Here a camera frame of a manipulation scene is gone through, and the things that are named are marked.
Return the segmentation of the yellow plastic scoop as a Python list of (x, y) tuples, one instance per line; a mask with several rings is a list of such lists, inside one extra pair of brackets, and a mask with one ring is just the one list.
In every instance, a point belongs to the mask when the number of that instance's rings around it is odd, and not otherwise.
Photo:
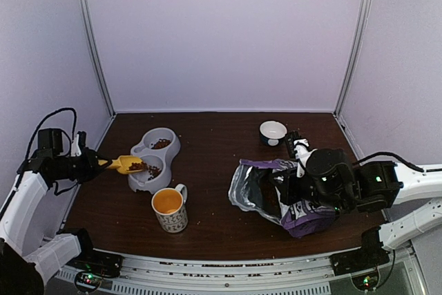
[(128, 171), (128, 168), (134, 162), (143, 162), (139, 157), (133, 155), (121, 155), (117, 159), (113, 160), (111, 164), (99, 164), (109, 166), (108, 169), (116, 170), (118, 173), (123, 175), (132, 174)]

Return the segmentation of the purple pet food bag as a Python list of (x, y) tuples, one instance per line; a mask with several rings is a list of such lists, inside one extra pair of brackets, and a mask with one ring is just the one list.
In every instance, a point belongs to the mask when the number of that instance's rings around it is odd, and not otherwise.
[[(253, 161), (240, 160), (231, 180), (228, 197), (231, 204), (242, 211), (254, 211), (264, 219), (271, 221), (294, 238), (302, 238), (309, 234), (324, 231), (338, 220), (339, 211), (332, 207), (319, 206), (308, 200), (301, 200), (292, 205), (280, 202), (278, 176), (296, 175), (297, 166), (291, 160)], [(261, 187), (274, 186), (280, 205), (280, 217), (269, 215), (262, 208)]]

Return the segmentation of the right arm base board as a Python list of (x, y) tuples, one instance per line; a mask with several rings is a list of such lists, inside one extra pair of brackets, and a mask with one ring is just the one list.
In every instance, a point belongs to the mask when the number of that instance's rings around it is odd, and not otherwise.
[(332, 254), (329, 259), (335, 276), (349, 274), (357, 290), (371, 292), (382, 285), (379, 267), (390, 262), (390, 255), (384, 250), (370, 253), (360, 248)]

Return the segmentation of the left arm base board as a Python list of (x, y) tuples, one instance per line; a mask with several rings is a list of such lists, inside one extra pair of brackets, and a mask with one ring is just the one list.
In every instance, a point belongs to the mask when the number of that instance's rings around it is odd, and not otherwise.
[(123, 256), (100, 250), (82, 253), (66, 265), (78, 269), (74, 285), (81, 292), (94, 292), (106, 279), (120, 276)]

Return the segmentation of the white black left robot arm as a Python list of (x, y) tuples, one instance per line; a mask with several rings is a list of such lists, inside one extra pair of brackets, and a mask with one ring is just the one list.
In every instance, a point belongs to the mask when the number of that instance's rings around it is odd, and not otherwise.
[(43, 294), (47, 282), (74, 260), (85, 270), (99, 264), (99, 254), (85, 229), (63, 231), (50, 242), (25, 255), (23, 244), (32, 217), (50, 189), (56, 195), (60, 180), (82, 184), (96, 178), (111, 160), (85, 145), (86, 134), (78, 132), (64, 155), (61, 129), (41, 129), (37, 149), (27, 156), (1, 208), (1, 293)]

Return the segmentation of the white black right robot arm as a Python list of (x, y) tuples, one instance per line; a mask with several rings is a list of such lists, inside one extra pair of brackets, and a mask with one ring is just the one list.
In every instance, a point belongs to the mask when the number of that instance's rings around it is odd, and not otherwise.
[(426, 198), (422, 207), (402, 218), (366, 231), (354, 262), (366, 269), (399, 245), (441, 225), (441, 167), (417, 166), (390, 152), (373, 153), (351, 163), (341, 149), (315, 149), (296, 154), (296, 167), (269, 179), (280, 201), (306, 200), (340, 213), (374, 212)]

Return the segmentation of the grey double pet feeder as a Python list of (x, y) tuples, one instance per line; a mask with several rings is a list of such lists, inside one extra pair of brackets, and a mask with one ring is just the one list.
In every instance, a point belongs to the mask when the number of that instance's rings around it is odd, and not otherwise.
[(169, 128), (159, 127), (144, 134), (138, 144), (131, 148), (131, 155), (142, 159), (146, 171), (128, 176), (128, 185), (134, 191), (148, 191), (155, 194), (170, 185), (171, 164), (180, 151), (180, 140)]

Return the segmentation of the brown kibble in bag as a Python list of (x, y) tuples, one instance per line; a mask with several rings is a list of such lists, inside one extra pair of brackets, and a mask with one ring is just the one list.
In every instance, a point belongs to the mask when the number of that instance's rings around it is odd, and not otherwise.
[(261, 187), (262, 208), (269, 214), (275, 217), (280, 217), (280, 205), (278, 196), (274, 186), (263, 185)]

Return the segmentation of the brown kibble in scoop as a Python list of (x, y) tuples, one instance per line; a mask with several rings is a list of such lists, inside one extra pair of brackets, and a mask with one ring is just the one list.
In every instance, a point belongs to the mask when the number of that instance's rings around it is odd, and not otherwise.
[(147, 164), (145, 162), (134, 162), (128, 168), (128, 171), (131, 173), (137, 173), (146, 170), (147, 170)]

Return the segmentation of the dark blue white bowl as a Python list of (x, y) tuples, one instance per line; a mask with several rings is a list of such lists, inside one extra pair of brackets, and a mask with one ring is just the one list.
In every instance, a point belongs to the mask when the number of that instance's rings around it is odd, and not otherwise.
[(266, 146), (278, 146), (287, 134), (287, 127), (277, 121), (263, 122), (259, 128), (260, 140)]

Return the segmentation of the brown kibble in feeder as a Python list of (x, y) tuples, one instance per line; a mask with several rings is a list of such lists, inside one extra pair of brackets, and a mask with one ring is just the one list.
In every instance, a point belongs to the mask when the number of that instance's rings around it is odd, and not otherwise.
[(160, 137), (152, 140), (146, 146), (146, 153), (142, 156), (142, 159), (147, 164), (147, 170), (140, 177), (149, 188), (154, 185), (160, 188), (169, 185), (171, 170), (167, 153), (171, 150), (172, 143), (172, 139)]

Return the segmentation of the aluminium front rail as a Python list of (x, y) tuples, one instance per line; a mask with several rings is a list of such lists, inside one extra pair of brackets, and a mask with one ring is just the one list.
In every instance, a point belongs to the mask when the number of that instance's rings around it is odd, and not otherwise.
[[(373, 294), (426, 294), (411, 247), (379, 267)], [(125, 254), (120, 276), (94, 294), (365, 294), (349, 274), (335, 276), (329, 254), (264, 260), (184, 260)]]

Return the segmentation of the right aluminium corner post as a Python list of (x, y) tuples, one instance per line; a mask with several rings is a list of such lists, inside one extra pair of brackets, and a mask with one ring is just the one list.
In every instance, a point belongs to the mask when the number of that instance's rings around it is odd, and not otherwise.
[(334, 115), (337, 118), (339, 118), (343, 112), (345, 101), (347, 99), (350, 90), (352, 78), (356, 70), (358, 57), (360, 55), (361, 47), (363, 44), (363, 36), (365, 34), (365, 30), (367, 27), (367, 22), (369, 19), (371, 7), (372, 7), (372, 0), (360, 1), (352, 47), (350, 49), (350, 54), (347, 62), (343, 84), (341, 86), (341, 90), (338, 96), (338, 101), (334, 109)]

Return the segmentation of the aluminium corner post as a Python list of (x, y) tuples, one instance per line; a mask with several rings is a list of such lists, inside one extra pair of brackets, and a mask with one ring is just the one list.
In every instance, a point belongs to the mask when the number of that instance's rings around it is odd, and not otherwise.
[(88, 46), (88, 51), (90, 55), (90, 60), (93, 65), (93, 70), (95, 77), (97, 79), (97, 83), (99, 86), (99, 91), (104, 100), (107, 113), (110, 117), (115, 117), (116, 112), (111, 100), (111, 95), (106, 83), (106, 79), (104, 76), (101, 60), (99, 58), (99, 51), (95, 39), (95, 34), (93, 31), (93, 23), (90, 16), (90, 8), (88, 5), (88, 0), (79, 0), (79, 7), (81, 11), (81, 17), (84, 25), (84, 30), (86, 33), (86, 41)]
[(360, 1), (352, 47), (350, 49), (350, 54), (347, 62), (343, 84), (341, 86), (341, 90), (338, 96), (338, 101), (334, 109), (334, 115), (337, 118), (339, 118), (343, 112), (345, 101), (347, 99), (350, 90), (352, 78), (356, 70), (358, 57), (360, 55), (361, 47), (363, 44), (363, 36), (365, 34), (365, 30), (367, 27), (367, 22), (369, 19), (371, 7), (372, 7), (372, 0)]

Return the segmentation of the left aluminium corner post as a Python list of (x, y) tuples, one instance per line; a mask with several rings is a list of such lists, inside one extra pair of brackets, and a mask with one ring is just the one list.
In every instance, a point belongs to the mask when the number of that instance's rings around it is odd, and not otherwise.
[(97, 79), (97, 83), (99, 86), (99, 91), (104, 100), (107, 113), (110, 117), (115, 117), (116, 112), (111, 100), (111, 95), (106, 83), (106, 79), (104, 76), (101, 60), (99, 58), (99, 51), (95, 39), (95, 34), (93, 31), (93, 23), (90, 16), (90, 8), (88, 5), (88, 0), (79, 0), (79, 7), (81, 11), (81, 17), (84, 25), (84, 30), (86, 33), (86, 41), (88, 46), (88, 51), (90, 55), (90, 60), (93, 65), (93, 70), (95, 77)]

